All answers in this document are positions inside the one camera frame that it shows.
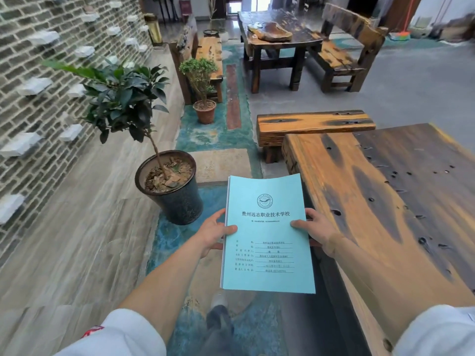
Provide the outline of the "large rustic wooden table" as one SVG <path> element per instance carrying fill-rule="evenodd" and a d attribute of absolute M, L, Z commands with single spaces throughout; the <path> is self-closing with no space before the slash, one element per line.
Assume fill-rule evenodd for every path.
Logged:
<path fill-rule="evenodd" d="M 305 204 L 431 296 L 475 306 L 475 153 L 432 124 L 290 134 Z"/>

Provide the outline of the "pile of wood pieces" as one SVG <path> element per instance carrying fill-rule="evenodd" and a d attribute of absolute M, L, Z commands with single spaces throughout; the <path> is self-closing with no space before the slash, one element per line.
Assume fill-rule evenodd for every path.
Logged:
<path fill-rule="evenodd" d="M 475 12 L 439 25 L 438 40 L 461 42 L 475 38 Z"/>

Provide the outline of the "white right sleeve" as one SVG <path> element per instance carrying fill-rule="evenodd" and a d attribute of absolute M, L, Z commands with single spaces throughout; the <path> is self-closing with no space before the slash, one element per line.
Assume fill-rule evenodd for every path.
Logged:
<path fill-rule="evenodd" d="M 475 356 L 475 306 L 433 306 L 416 317 L 392 356 Z"/>

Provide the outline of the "gold metal trash bin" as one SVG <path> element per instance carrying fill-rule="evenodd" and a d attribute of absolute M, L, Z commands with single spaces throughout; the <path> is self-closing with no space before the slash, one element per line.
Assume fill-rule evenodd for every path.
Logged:
<path fill-rule="evenodd" d="M 151 38 L 152 45 L 159 47 L 163 44 L 163 39 L 160 32 L 158 18 L 153 13 L 143 13 L 145 23 L 148 27 L 148 33 Z"/>

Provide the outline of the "large plant in dark pot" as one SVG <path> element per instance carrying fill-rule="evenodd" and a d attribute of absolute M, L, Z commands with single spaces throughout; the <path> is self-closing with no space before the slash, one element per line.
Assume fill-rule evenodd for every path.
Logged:
<path fill-rule="evenodd" d="M 54 59 L 43 65 L 72 73 L 86 80 L 85 95 L 89 107 L 83 120 L 100 131 L 99 139 L 106 143 L 112 133 L 127 132 L 134 141 L 151 142 L 154 155 L 142 162 L 134 182 L 137 189 L 154 201 L 168 221 L 187 225 L 203 212 L 196 180 L 197 164 L 182 150 L 159 151 L 153 139 L 153 111 L 169 113 L 166 108 L 165 86 L 168 68 L 125 67 L 107 61 L 107 66 L 75 67 Z"/>

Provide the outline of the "white left sleeve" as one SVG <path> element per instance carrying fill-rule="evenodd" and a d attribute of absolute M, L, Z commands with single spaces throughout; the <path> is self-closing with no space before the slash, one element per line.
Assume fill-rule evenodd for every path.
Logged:
<path fill-rule="evenodd" d="M 167 356 L 165 343 L 152 324 L 128 309 L 110 312 L 71 345 L 53 356 Z"/>

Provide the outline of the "wooden bench with tall backrest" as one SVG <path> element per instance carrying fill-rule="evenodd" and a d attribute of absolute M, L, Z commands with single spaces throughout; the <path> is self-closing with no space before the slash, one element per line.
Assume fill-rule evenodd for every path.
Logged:
<path fill-rule="evenodd" d="M 374 27 L 370 19 L 331 3 L 325 4 L 322 19 L 323 25 L 319 33 L 323 38 L 322 45 L 307 48 L 324 70 L 321 91 L 327 93 L 332 89 L 345 87 L 348 92 L 359 92 L 389 29 Z M 335 40 L 330 39 L 333 27 L 341 29 L 363 45 L 359 59 L 353 58 L 347 51 L 336 46 Z"/>

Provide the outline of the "white protruding wall blocks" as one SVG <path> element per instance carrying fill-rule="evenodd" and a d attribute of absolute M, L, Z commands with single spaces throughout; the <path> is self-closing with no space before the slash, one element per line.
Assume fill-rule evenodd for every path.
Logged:
<path fill-rule="evenodd" d="M 88 142 L 80 71 L 143 65 L 143 0 L 0 0 L 0 237 L 27 227 Z"/>

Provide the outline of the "person's right hand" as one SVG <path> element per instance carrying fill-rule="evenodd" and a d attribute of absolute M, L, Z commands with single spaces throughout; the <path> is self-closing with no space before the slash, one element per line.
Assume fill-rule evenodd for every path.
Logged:
<path fill-rule="evenodd" d="M 308 233 L 319 245 L 325 254 L 331 258 L 336 256 L 337 246 L 344 239 L 333 224 L 321 213 L 312 208 L 306 208 L 306 221 L 311 221 L 311 233 Z"/>

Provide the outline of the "light blue bound booklet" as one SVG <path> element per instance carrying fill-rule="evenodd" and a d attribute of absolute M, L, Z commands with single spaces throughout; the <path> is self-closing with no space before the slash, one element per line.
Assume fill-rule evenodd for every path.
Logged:
<path fill-rule="evenodd" d="M 220 287 L 315 294 L 310 240 L 291 226 L 305 219 L 300 174 L 252 179 L 229 176 Z"/>

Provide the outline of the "white sleeve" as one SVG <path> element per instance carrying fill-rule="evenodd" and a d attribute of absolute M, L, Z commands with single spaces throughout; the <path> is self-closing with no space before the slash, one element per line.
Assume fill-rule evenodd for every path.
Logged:
<path fill-rule="evenodd" d="M 433 306 L 416 317 L 392 356 L 475 356 L 475 306 Z"/>
<path fill-rule="evenodd" d="M 152 324 L 128 309 L 110 312 L 71 345 L 53 356 L 167 356 L 165 343 Z"/>

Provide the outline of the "person's left hand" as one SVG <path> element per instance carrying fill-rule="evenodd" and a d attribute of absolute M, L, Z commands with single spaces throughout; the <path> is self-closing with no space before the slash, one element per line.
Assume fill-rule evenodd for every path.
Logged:
<path fill-rule="evenodd" d="M 223 208 L 212 214 L 199 227 L 197 233 L 192 236 L 192 242 L 197 246 L 200 258 L 206 257 L 211 249 L 215 249 L 215 244 L 223 238 L 222 226 L 226 225 L 218 220 L 225 215 L 226 211 L 227 209 Z"/>

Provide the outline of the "small shrub in terracotta pot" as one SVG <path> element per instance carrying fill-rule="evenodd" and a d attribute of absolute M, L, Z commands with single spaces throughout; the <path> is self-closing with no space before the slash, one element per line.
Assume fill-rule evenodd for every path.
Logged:
<path fill-rule="evenodd" d="M 208 95 L 214 90 L 211 85 L 211 76 L 217 71 L 217 65 L 210 59 L 190 58 L 181 63 L 180 71 L 187 77 L 197 97 L 193 109 L 197 113 L 198 121 L 204 125 L 212 124 L 217 104 L 209 100 Z"/>

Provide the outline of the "backless rustic wooden bench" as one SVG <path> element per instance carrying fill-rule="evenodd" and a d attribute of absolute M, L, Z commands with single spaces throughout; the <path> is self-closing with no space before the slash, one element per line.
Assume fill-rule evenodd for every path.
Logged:
<path fill-rule="evenodd" d="M 256 133 L 266 163 L 278 162 L 287 134 L 371 131 L 375 122 L 362 110 L 257 115 Z"/>

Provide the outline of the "dry twig in dark pot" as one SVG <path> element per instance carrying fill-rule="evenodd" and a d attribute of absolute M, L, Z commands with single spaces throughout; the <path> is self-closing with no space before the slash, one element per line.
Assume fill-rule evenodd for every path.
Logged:
<path fill-rule="evenodd" d="M 219 19 L 221 0 L 207 0 L 209 26 L 203 31 L 205 37 L 219 36 Z"/>

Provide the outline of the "person's right forearm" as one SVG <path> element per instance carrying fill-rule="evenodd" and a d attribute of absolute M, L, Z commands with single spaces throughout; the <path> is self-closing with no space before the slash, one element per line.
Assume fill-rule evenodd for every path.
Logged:
<path fill-rule="evenodd" d="M 410 323 L 444 300 L 411 274 L 389 268 L 339 233 L 322 242 L 395 346 Z"/>

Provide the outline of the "person's left forearm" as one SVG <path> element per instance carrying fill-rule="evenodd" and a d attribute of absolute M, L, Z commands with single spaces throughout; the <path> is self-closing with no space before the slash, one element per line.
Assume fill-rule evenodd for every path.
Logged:
<path fill-rule="evenodd" d="M 137 312 L 163 339 L 170 337 L 204 250 L 202 237 L 195 234 L 148 274 L 119 308 Z"/>

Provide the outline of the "carved wooden tea tray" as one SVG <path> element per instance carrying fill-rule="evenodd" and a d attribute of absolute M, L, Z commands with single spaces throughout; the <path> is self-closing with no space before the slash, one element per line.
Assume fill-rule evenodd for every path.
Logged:
<path fill-rule="evenodd" d="M 251 23 L 247 29 L 255 38 L 271 43 L 290 42 L 293 38 L 291 32 L 273 21 Z"/>

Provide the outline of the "dark wooden tea table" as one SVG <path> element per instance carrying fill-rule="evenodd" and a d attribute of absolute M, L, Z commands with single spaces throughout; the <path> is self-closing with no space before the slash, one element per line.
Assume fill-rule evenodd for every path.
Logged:
<path fill-rule="evenodd" d="M 302 20 L 284 9 L 267 11 L 240 11 L 237 21 L 244 45 L 243 64 L 251 71 L 251 92 L 257 94 L 261 71 L 291 68 L 289 89 L 298 91 L 307 48 L 321 46 L 323 38 L 318 32 L 305 27 Z M 273 21 L 293 34 L 292 41 L 271 43 L 255 38 L 247 25 L 255 22 Z"/>

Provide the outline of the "wooden bench with low backrest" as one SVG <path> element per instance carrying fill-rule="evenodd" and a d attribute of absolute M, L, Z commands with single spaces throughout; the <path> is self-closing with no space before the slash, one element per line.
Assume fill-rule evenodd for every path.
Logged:
<path fill-rule="evenodd" d="M 208 97 L 217 103 L 223 101 L 221 84 L 223 82 L 222 43 L 220 36 L 198 37 L 198 27 L 194 16 L 181 28 L 177 39 L 169 43 L 169 50 L 175 65 L 185 105 L 192 105 L 197 97 L 187 77 L 179 70 L 180 64 L 190 58 L 206 58 L 215 62 L 217 71 L 211 76 L 213 91 Z"/>

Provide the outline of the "person's leg with white shoe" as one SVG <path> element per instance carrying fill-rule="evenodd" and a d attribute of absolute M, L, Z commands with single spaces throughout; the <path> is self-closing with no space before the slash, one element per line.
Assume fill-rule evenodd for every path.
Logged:
<path fill-rule="evenodd" d="M 206 315 L 206 327 L 198 356 L 239 356 L 226 293 L 222 289 L 212 298 L 211 309 Z"/>

